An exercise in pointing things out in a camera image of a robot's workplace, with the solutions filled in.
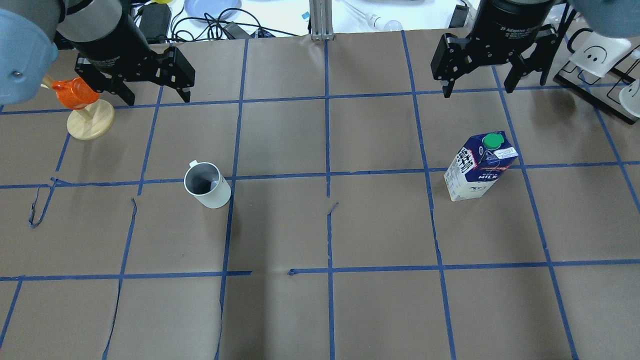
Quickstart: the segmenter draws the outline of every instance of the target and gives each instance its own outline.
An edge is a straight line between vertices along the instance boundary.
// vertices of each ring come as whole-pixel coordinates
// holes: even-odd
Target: wooden stand base
[[[99,99],[84,109],[72,111],[67,120],[67,130],[78,140],[95,139],[109,130],[115,115],[113,106]]]

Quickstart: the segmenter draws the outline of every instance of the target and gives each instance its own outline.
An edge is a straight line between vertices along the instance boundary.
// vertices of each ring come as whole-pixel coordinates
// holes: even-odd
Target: power adapter
[[[229,22],[224,28],[222,28],[222,32],[225,33],[229,40],[251,38],[251,35],[247,34],[245,30],[233,21]]]
[[[150,44],[166,42],[166,33],[171,22],[171,9],[167,4],[152,3],[144,5],[138,10],[140,15],[140,31]]]

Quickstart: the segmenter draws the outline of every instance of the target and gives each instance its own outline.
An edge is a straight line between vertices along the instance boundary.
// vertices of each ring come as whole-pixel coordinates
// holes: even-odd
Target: black cable
[[[175,14],[175,16],[171,19],[171,24],[169,25],[170,29],[173,28],[173,23],[175,22],[176,19],[178,19],[178,16],[180,16],[180,14],[182,14],[183,12],[184,12],[184,5],[182,5],[182,9],[180,10],[180,12]]]
[[[290,35],[290,36],[297,36],[297,34],[292,34],[292,33],[288,33],[286,31],[281,31],[281,30],[277,30],[277,29],[271,29],[271,28],[265,28],[264,26],[262,26],[262,24],[260,23],[260,21],[258,20],[258,18],[256,18],[253,14],[251,14],[250,12],[244,10],[244,9],[240,9],[240,8],[227,8],[224,9],[219,15],[218,18],[213,17],[211,14],[209,13],[204,13],[204,17],[184,17],[176,22],[172,21],[171,26],[170,26],[170,30],[171,30],[171,37],[163,37],[161,39],[157,39],[157,40],[167,40],[167,41],[174,41],[174,42],[196,42],[196,41],[205,41],[205,40],[221,40],[222,36],[224,34],[224,32],[222,32],[223,26],[222,24],[228,24],[229,21],[225,21],[225,20],[220,20],[222,18],[222,16],[229,12],[229,11],[240,11],[243,13],[248,14],[250,17],[252,17],[256,24],[245,24],[242,22],[238,22],[236,24],[238,25],[243,25],[243,26],[252,26],[257,28],[258,30],[260,29],[264,29],[267,31],[272,31],[275,33],[281,33],[281,34],[285,34],[285,35]],[[190,31],[188,30],[176,30],[178,28],[178,25],[185,20],[200,20],[200,21],[205,21],[207,23],[206,27],[204,30],[202,30],[202,32],[200,34],[198,34],[198,36],[194,36]],[[189,37],[191,39],[186,39],[184,37],[182,37],[180,34],[182,33],[186,33],[189,35]],[[207,37],[206,38],[200,38],[202,37],[205,33],[207,33]]]

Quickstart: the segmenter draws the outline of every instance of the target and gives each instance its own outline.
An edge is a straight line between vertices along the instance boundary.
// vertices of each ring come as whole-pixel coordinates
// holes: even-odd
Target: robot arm
[[[504,81],[507,93],[519,80],[541,72],[540,85],[547,81],[553,58],[577,13],[565,10],[559,29],[543,25],[556,0],[481,0],[474,26],[465,38],[442,35],[431,61],[435,80],[440,80],[445,97],[451,96],[455,81],[479,66],[511,63]],[[608,37],[640,34],[640,7],[635,0],[572,0],[591,27]],[[530,57],[522,53],[535,44]]]
[[[531,72],[542,72],[547,80],[549,68],[562,33],[544,25],[555,0],[481,0],[477,19],[465,38],[442,35],[431,61],[433,78],[440,80],[445,97],[451,96],[455,81],[479,66],[512,64],[504,87],[512,92],[519,80]],[[522,53],[536,44],[527,59]]]
[[[151,50],[119,0],[0,0],[0,104],[35,95],[57,57],[51,42],[56,28],[78,50],[76,72],[94,91],[133,105],[125,82],[151,81],[189,101],[195,69],[176,47]]]

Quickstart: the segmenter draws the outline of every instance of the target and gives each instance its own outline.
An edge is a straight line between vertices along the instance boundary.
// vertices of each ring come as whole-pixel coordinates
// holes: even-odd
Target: mug handle
[[[581,33],[585,32],[585,31],[588,31],[590,33],[593,32],[593,30],[590,29],[590,28],[578,29],[576,32],[573,33],[573,35],[571,36],[569,41],[566,43],[566,48],[569,50],[570,53],[575,54],[575,50],[573,49],[573,41],[575,40],[575,38],[578,37],[578,35],[580,35]]]

